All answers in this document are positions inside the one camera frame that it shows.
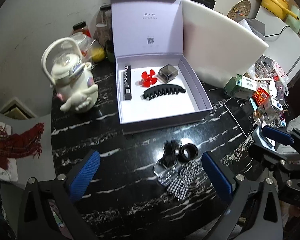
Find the box lid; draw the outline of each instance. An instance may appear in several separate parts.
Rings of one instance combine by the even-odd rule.
[[[116,57],[183,53],[181,0],[111,0]]]

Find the yellow object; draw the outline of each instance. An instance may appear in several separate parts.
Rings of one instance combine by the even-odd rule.
[[[91,48],[90,52],[93,62],[100,62],[106,57],[106,53],[102,47]]]
[[[287,14],[290,14],[293,18],[299,20],[299,17],[288,10],[288,3],[286,0],[262,0],[261,5],[283,20]]]

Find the black lipstick box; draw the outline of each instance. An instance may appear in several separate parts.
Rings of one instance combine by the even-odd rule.
[[[123,89],[124,100],[131,100],[131,66],[124,66]]]

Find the spice jar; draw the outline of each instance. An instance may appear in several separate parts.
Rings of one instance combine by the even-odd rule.
[[[100,15],[101,15],[101,23],[105,24],[106,23],[106,12],[108,10],[111,10],[111,4],[107,5],[102,5],[100,6]]]
[[[115,58],[114,58],[114,47],[112,41],[106,41],[106,53],[107,53],[108,61],[114,63]]]
[[[107,25],[103,24],[103,23],[98,23],[96,25],[96,28],[97,28],[97,34],[98,34],[98,41],[105,48],[106,41],[108,40]]]
[[[77,23],[77,24],[73,25],[72,28],[73,28],[72,34],[82,32],[83,34],[85,34],[91,38],[91,34],[89,32],[86,22]]]
[[[110,41],[112,41],[113,38],[112,38],[112,15],[111,15],[111,10],[106,11],[106,25],[107,25],[108,39]]]

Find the green medicine box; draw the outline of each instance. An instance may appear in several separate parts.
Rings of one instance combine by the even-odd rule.
[[[228,96],[249,99],[257,90],[257,82],[240,74],[237,77],[232,77],[225,86]]]

